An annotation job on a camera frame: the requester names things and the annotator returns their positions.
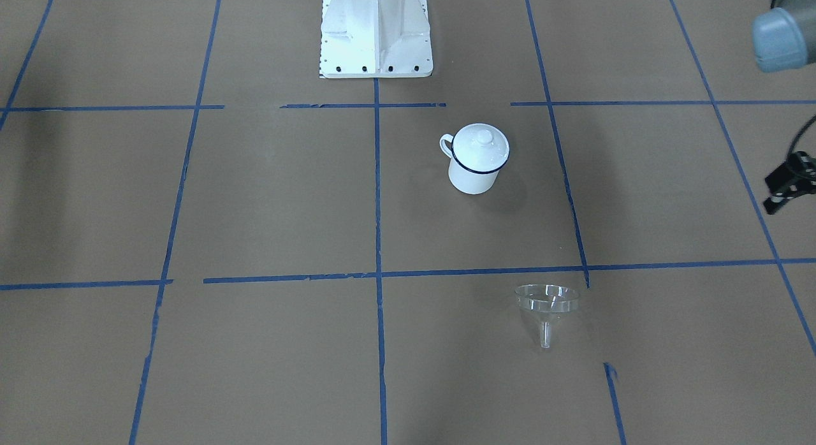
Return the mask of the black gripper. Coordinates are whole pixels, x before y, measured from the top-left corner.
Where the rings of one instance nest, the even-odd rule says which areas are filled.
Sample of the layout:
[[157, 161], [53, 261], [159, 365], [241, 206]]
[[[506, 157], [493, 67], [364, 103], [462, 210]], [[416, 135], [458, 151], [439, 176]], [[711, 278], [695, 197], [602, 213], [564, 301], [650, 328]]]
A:
[[807, 152], [796, 151], [764, 178], [769, 197], [763, 201], [764, 211], [774, 215], [788, 201], [815, 193], [814, 158]]

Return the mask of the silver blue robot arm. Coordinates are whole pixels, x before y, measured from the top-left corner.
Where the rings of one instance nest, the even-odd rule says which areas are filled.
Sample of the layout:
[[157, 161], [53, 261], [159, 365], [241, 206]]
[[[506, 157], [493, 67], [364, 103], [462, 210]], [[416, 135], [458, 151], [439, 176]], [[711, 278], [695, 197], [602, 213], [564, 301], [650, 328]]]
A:
[[[752, 24], [757, 66], [764, 73], [803, 68], [815, 61], [815, 0], [770, 0], [770, 9]], [[788, 201], [814, 194], [814, 156], [798, 149], [814, 126], [810, 117], [794, 135], [783, 162], [764, 178], [769, 197], [764, 211], [774, 215]]]

